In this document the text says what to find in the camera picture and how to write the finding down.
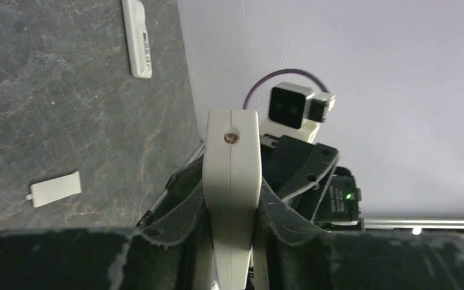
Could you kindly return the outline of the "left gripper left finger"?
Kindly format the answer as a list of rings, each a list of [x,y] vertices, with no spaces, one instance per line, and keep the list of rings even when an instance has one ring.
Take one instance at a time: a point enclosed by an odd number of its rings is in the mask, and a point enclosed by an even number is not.
[[[0,289],[210,289],[202,161],[134,227],[0,231]]]

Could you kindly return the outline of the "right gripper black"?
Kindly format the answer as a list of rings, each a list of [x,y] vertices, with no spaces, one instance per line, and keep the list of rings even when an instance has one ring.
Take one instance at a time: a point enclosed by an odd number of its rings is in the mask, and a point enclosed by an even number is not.
[[[260,137],[262,185],[288,201],[318,187],[339,159],[339,150],[283,135]]]

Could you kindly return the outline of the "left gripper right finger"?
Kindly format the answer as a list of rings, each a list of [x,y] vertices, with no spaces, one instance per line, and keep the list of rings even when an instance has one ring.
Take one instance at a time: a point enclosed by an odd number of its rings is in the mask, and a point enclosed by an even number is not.
[[[256,289],[464,289],[464,235],[328,232],[262,183]]]

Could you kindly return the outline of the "white remote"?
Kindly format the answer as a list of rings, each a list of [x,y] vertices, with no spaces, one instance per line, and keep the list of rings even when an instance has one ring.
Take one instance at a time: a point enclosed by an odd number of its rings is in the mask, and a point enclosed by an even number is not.
[[[222,289],[246,287],[261,184],[257,112],[210,111],[202,186]]]

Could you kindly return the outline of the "white remote control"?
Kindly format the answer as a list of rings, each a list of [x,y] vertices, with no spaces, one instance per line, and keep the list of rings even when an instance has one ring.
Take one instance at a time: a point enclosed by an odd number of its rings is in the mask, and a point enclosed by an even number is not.
[[[139,0],[122,0],[130,70],[134,77],[152,77],[152,59],[144,5]]]

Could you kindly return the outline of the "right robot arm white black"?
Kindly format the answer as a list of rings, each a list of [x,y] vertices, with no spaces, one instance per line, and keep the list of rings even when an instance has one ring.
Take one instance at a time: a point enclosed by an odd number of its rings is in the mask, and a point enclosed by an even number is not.
[[[272,191],[300,216],[327,231],[364,231],[361,191],[339,166],[339,150],[283,135],[260,137],[262,175]]]

